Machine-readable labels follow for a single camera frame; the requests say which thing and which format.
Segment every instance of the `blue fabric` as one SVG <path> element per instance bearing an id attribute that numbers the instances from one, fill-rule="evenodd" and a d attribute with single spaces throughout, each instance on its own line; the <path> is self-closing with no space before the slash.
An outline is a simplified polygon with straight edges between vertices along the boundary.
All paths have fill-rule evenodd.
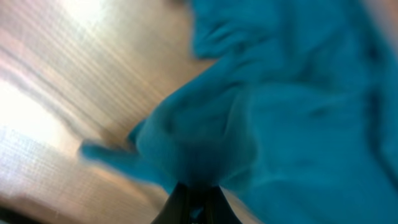
<path id="1" fill-rule="evenodd" d="M 221 185 L 264 223 L 398 223 L 398 66 L 353 0 L 192 0 L 219 60 L 86 158 L 160 184 Z"/>

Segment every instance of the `teal cloth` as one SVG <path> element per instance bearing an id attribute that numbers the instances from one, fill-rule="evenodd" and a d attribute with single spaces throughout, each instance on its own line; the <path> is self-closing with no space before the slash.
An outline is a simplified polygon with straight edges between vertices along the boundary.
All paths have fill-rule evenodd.
<path id="1" fill-rule="evenodd" d="M 398 223 L 398 66 L 359 1 L 192 0 L 218 58 L 128 140 L 82 154 L 170 192 L 221 185 L 266 224 Z"/>

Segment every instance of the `wood surface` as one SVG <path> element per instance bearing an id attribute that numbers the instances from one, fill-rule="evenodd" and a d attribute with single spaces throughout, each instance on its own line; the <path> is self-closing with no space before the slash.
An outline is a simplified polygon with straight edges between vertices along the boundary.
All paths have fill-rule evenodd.
<path id="1" fill-rule="evenodd" d="M 394 39 L 394 0 L 367 2 Z M 77 151 L 82 139 L 122 144 L 213 63 L 192 57 L 191 32 L 178 1 L 0 0 L 0 203 L 47 223 L 150 223 L 161 189 Z"/>

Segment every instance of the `towel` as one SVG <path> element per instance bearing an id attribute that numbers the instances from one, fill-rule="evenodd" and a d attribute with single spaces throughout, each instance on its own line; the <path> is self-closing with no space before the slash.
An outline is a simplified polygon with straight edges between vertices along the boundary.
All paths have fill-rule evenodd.
<path id="1" fill-rule="evenodd" d="M 170 192 L 220 185 L 273 223 L 398 223 L 397 60 L 359 0 L 191 0 L 217 58 L 87 159 Z"/>

